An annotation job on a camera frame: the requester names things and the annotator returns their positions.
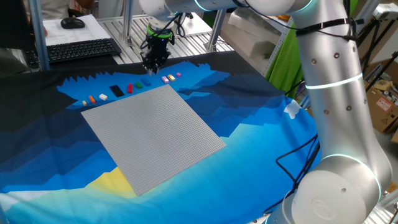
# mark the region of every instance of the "table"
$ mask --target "table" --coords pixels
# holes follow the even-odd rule
[[[170,86],[227,147],[136,197],[81,112],[118,100],[111,85],[126,94],[145,77],[152,86],[139,94],[177,72]],[[89,95],[97,103],[84,107]],[[292,187],[275,159],[316,134],[312,117],[236,52],[173,58],[151,77],[139,63],[2,77],[0,98],[0,203],[10,223],[247,223]],[[281,163],[297,175],[308,150]]]
[[[131,23],[131,35],[132,35],[132,45],[128,46],[125,41],[123,41],[123,17],[112,17],[106,19],[98,19],[99,24],[104,28],[104,30],[118,43],[122,52],[115,56],[102,56],[95,58],[85,58],[81,60],[72,60],[68,62],[61,62],[52,64],[51,69],[57,68],[67,68],[69,66],[74,67],[92,67],[96,64],[105,63],[111,65],[116,64],[129,64],[129,63],[141,63],[141,52],[142,50],[139,46],[145,40],[147,26],[149,23],[148,15],[137,15],[132,17]],[[209,27],[197,14],[193,13],[193,19],[187,20],[187,23],[183,26],[187,32],[186,38],[181,38],[179,36],[175,39],[175,45],[168,45],[169,51],[171,53],[169,58],[180,58],[188,57],[200,54],[206,54],[205,43],[210,39],[211,27]],[[227,43],[223,42],[223,39],[219,37],[219,42],[217,43],[218,52],[233,51],[234,49]],[[24,55],[21,50],[12,49],[13,55],[20,60],[24,65],[26,65]]]

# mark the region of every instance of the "lego brick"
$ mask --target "lego brick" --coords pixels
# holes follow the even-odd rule
[[[226,146],[170,85],[82,115],[138,195]]]
[[[164,82],[164,83],[169,83],[169,80],[167,79],[167,77],[162,77],[162,81]]]
[[[105,94],[101,94],[101,95],[99,96],[99,98],[100,98],[101,100],[107,100],[107,99],[108,99],[108,96],[106,96]]]
[[[120,89],[119,86],[113,85],[113,86],[110,86],[109,88],[112,90],[113,94],[114,94],[116,97],[124,96],[124,93],[123,93],[123,91]]]
[[[151,86],[151,85],[152,85],[152,83],[150,83],[146,78],[143,78],[143,79],[141,80],[141,82],[142,82],[145,86]]]
[[[136,82],[136,87],[137,87],[137,88],[142,88],[142,85],[141,85],[141,83],[139,83],[139,82]]]
[[[173,75],[168,75],[168,78],[169,78],[169,80],[170,80],[171,82],[174,82],[174,81],[175,81],[175,78],[174,78]]]
[[[92,103],[95,103],[95,100],[94,100],[94,97],[93,97],[93,96],[89,96],[88,98],[90,99],[90,101],[91,101]]]
[[[129,86],[127,87],[127,92],[132,93],[132,84],[130,83]]]

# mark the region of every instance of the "robotic arm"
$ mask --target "robotic arm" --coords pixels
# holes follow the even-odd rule
[[[149,34],[169,34],[175,13],[246,6],[266,15],[289,13],[297,33],[302,68],[313,105],[322,160],[285,198],[267,224],[360,224],[371,213],[392,177],[391,165],[373,131],[356,42],[342,0],[141,0]],[[165,45],[143,54],[147,69],[168,57]]]

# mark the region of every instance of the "black cable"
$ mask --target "black cable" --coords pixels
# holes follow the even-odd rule
[[[249,7],[249,6],[245,6],[244,4],[240,3],[238,0],[232,0],[232,2],[235,3],[235,5],[237,5],[238,7]]]
[[[294,85],[289,91],[287,91],[285,93],[285,96],[287,96],[289,93],[291,93],[294,89],[296,89],[303,82],[304,82],[304,78],[302,78],[298,84]]]
[[[344,0],[344,7],[347,12],[347,16],[349,17],[351,14],[351,1],[350,0]]]
[[[300,146],[300,147],[298,147],[298,148],[296,148],[296,149],[294,149],[294,150],[292,150],[292,151],[290,151],[290,152],[288,152],[288,153],[285,153],[285,154],[279,156],[279,157],[275,160],[276,164],[277,164],[283,171],[285,171],[285,173],[293,180],[293,182],[295,182],[296,179],[293,177],[293,175],[292,175],[284,166],[282,166],[282,164],[279,163],[279,160],[281,160],[282,158],[284,158],[284,157],[286,157],[286,156],[288,156],[288,155],[290,155],[290,154],[292,154],[292,153],[295,153],[295,152],[299,151],[300,149],[304,148],[305,146],[307,146],[308,144],[310,144],[312,141],[314,141],[317,137],[318,137],[318,135],[316,134],[314,137],[312,137],[312,138],[311,138],[308,142],[306,142],[304,145],[302,145],[302,146]]]
[[[372,88],[372,86],[379,80],[381,75],[390,67],[390,65],[395,61],[395,59],[398,58],[398,52],[394,52],[392,54],[392,58],[390,61],[388,61],[387,65],[384,66],[384,68],[376,75],[376,77],[373,79],[373,81],[366,87],[366,93]]]
[[[377,45],[380,43],[380,41],[383,39],[383,37],[387,34],[387,32],[389,31],[389,29],[392,27],[392,25],[394,25],[395,20],[390,21],[390,23],[387,25],[387,27],[383,30],[383,32],[380,34],[380,36],[377,38],[377,40],[371,44],[371,46],[369,47],[368,52],[366,52],[366,55],[363,57],[362,60],[364,60],[364,58],[370,58],[370,56],[372,55],[373,50],[377,47]],[[373,30],[373,27],[376,26],[376,24],[380,25],[380,21],[374,21],[373,22],[373,26],[371,27],[371,29]],[[367,37],[367,34],[369,34],[371,32],[371,30],[369,32],[366,33],[366,35],[364,34],[364,38]]]
[[[313,144],[311,147],[313,147],[313,145],[316,143],[318,138],[318,135],[314,136],[314,138],[312,138],[311,140],[309,140],[309,142],[306,142],[303,146],[299,147],[298,149],[295,149],[293,151],[291,151],[291,153],[293,152],[297,152],[298,150],[300,150],[301,148],[305,147],[306,145],[308,145],[310,142],[313,141]],[[267,212],[271,209],[273,209],[274,207],[278,206],[280,203],[282,203],[284,201],[285,198],[291,196],[299,187],[299,183],[301,182],[302,178],[301,176],[305,176],[308,171],[311,169],[311,166],[313,165],[313,163],[315,162],[315,159],[319,153],[320,150],[320,143],[318,142],[317,146],[315,147],[315,150],[312,152],[311,156],[308,158],[307,156],[307,161],[303,167],[303,169],[300,171],[300,173],[298,174],[297,178],[294,179],[294,184],[292,187],[292,190],[290,190],[290,192],[283,197],[282,199],[280,199],[278,202],[276,202],[275,204],[271,205],[270,207],[268,207],[267,209],[264,210],[263,214],[267,214]]]
[[[371,55],[372,55],[372,51],[374,50],[374,48],[376,47],[376,38],[377,35],[379,34],[379,28],[380,28],[380,22],[377,22],[376,24],[376,28],[374,29],[374,33],[373,33],[373,37],[372,37],[372,42],[371,42],[371,47],[368,51],[368,53],[366,54],[366,58],[364,61],[362,61],[363,64],[363,70],[362,70],[362,74],[365,74],[366,69],[369,66],[369,61],[371,59]]]
[[[287,25],[285,25],[285,24],[283,24],[283,23],[277,21],[276,19],[273,19],[273,18],[271,18],[271,17],[269,17],[269,16],[266,16],[266,15],[264,15],[263,13],[257,11],[257,10],[256,10],[255,8],[253,8],[246,0],[244,0],[244,2],[248,5],[248,7],[249,7],[251,10],[253,10],[253,11],[256,12],[257,14],[262,15],[262,16],[264,16],[265,18],[270,19],[270,20],[276,22],[276,23],[278,23],[279,25],[281,25],[281,26],[283,26],[283,27],[286,27],[286,28],[291,29],[291,30],[304,30],[304,31],[306,31],[305,29],[299,29],[299,28],[294,28],[294,27],[287,26]],[[343,38],[343,39],[345,39],[345,40],[347,40],[347,41],[349,41],[349,40],[356,41],[356,38],[355,38],[355,37],[349,36],[349,35],[329,34],[329,33],[327,33],[327,32],[321,31],[321,30],[314,30],[314,32],[319,32],[319,33],[321,33],[321,34],[326,34],[326,35],[329,35],[329,36],[332,36],[332,37],[340,37],[340,38]]]
[[[175,21],[176,25],[177,25],[177,30],[176,33],[177,35],[179,35],[180,37],[185,37],[185,29],[182,27],[182,15],[178,17],[178,19]]]
[[[365,39],[368,37],[368,35],[372,32],[373,28],[376,26],[376,24],[379,21],[377,19],[372,19],[369,24],[367,24],[361,32],[359,32],[359,37],[356,42],[356,45],[359,47],[362,45],[362,43],[365,41]]]
[[[157,37],[157,36],[159,36],[160,34],[162,34],[162,33],[168,28],[168,26],[169,26],[172,22],[174,22],[176,19],[178,19],[179,17],[182,17],[182,13],[178,13],[177,15],[175,15],[175,17],[174,17],[172,20],[170,20],[169,23],[167,23],[167,25],[166,25],[161,31],[154,32],[154,33],[153,33],[152,35],[150,35],[149,37],[146,37],[145,40],[142,42],[142,44],[139,46],[139,48],[142,50],[142,49],[148,47],[148,40],[149,40],[150,38],[152,38],[152,37]]]

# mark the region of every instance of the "cardboard box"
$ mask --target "cardboard box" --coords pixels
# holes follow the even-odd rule
[[[368,92],[368,103],[374,129],[380,133],[395,131],[394,128],[398,127],[398,106],[374,87]]]
[[[390,186],[387,189],[387,192],[393,193],[396,190],[398,190],[398,185],[392,181]]]

